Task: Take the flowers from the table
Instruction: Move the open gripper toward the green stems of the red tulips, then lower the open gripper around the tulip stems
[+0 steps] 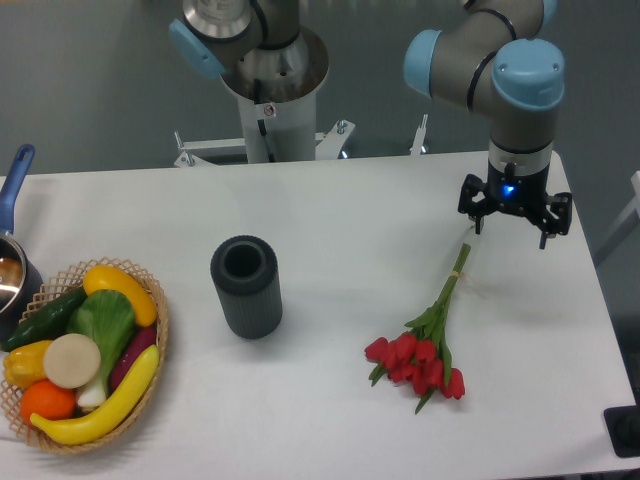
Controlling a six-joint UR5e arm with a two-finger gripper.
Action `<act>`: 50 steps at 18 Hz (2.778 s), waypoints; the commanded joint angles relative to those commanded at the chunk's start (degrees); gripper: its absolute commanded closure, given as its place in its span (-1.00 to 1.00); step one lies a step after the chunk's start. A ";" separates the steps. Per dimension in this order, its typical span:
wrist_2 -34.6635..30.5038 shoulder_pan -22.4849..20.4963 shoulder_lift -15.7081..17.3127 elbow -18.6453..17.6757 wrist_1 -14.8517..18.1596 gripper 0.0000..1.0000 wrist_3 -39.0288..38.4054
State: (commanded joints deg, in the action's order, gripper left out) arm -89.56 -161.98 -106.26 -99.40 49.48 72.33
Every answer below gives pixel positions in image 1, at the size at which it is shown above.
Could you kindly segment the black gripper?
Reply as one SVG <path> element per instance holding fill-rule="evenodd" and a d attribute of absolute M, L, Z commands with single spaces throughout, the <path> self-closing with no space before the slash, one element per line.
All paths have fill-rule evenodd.
<path fill-rule="evenodd" d="M 497 213 L 529 216 L 540 230 L 539 248 L 549 239 L 566 236 L 573 216 L 573 195 L 547 195 L 550 156 L 490 153 L 487 180 L 468 174 L 462 184 L 458 212 L 465 214 L 480 235 L 484 218 Z"/>

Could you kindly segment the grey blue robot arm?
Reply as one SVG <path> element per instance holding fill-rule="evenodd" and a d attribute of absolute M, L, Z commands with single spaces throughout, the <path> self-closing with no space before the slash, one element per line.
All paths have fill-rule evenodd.
<path fill-rule="evenodd" d="M 568 233 L 572 197 L 546 190 L 558 109 L 561 51 L 539 38 L 552 1 L 467 1 L 453 32 L 426 30 L 409 44 L 406 84 L 486 117 L 488 173 L 468 175 L 458 209 L 476 224 L 496 212 L 527 219 L 543 238 Z M 295 1 L 186 1 L 169 27 L 182 58 L 235 96 L 252 163 L 316 160 L 316 95 L 328 51 L 302 26 Z"/>

